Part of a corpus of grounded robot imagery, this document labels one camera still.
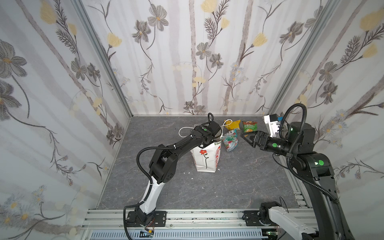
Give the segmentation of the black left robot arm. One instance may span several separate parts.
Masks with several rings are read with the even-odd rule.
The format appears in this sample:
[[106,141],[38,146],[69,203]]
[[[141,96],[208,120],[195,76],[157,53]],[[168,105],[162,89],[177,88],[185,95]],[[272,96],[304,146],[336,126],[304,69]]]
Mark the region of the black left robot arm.
[[[223,128],[221,125],[214,120],[209,120],[191,129],[188,136],[183,137],[182,140],[175,144],[147,147],[139,151],[137,165],[149,179],[144,196],[138,206],[135,207],[137,218],[143,225],[148,225],[152,221],[157,200],[165,183],[175,176],[178,160],[194,148],[205,148],[213,145],[222,133]],[[147,172],[140,163],[140,156],[148,150],[154,150],[155,152],[149,164],[150,169]]]

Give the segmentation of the green snack packet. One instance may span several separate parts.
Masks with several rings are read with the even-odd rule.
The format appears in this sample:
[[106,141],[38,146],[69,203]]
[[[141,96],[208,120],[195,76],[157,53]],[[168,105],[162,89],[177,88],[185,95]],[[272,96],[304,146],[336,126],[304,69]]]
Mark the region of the green snack packet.
[[253,122],[253,121],[243,122],[244,133],[255,132],[257,130],[258,130],[257,122]]

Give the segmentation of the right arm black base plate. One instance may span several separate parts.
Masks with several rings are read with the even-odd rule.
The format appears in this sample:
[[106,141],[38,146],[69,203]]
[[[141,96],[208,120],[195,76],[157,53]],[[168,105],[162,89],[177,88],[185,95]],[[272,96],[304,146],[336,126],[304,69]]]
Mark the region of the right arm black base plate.
[[247,227],[277,227],[278,224],[270,219],[268,211],[244,211],[242,220],[245,221]]

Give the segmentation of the yellow snack packet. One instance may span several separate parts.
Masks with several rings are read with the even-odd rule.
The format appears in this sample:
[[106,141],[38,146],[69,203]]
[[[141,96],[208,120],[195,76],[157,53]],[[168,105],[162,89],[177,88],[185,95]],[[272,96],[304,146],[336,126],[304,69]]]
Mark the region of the yellow snack packet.
[[241,120],[237,120],[237,121],[227,120],[225,121],[224,126],[229,131],[240,130],[240,123],[241,123]]

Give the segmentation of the white paper bag red flower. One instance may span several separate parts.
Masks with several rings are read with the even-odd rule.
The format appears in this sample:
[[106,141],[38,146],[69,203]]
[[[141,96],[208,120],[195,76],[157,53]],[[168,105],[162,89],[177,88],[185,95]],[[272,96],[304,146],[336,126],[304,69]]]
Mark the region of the white paper bag red flower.
[[[219,125],[219,130],[222,131],[222,137],[224,135],[224,123]],[[190,150],[198,172],[216,172],[221,154],[221,144],[222,138],[220,142],[211,144],[202,143]]]

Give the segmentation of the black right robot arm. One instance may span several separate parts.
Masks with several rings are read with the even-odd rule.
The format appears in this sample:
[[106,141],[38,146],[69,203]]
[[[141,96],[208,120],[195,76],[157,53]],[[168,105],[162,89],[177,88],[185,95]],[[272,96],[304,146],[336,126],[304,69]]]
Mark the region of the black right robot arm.
[[290,173],[307,189],[318,228],[307,227],[277,202],[261,204],[260,222],[278,225],[295,240],[352,240],[354,236],[339,202],[331,161],[314,151],[315,133],[307,123],[292,122],[285,139],[262,131],[241,135],[253,148],[286,158]]

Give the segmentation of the white teal candy packet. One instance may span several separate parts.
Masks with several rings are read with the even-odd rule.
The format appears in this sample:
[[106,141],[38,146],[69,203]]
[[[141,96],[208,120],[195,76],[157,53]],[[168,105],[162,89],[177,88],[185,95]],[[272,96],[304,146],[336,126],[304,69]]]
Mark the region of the white teal candy packet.
[[222,137],[222,142],[227,152],[234,150],[238,146],[238,134],[237,130],[230,130]]

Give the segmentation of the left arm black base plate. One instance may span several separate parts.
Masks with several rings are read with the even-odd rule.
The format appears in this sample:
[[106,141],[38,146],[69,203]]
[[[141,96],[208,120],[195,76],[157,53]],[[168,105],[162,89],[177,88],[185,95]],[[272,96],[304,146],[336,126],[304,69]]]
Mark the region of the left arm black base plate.
[[133,227],[165,227],[167,219],[166,211],[153,211],[145,214],[137,211],[131,211],[126,214],[125,224],[129,228]]

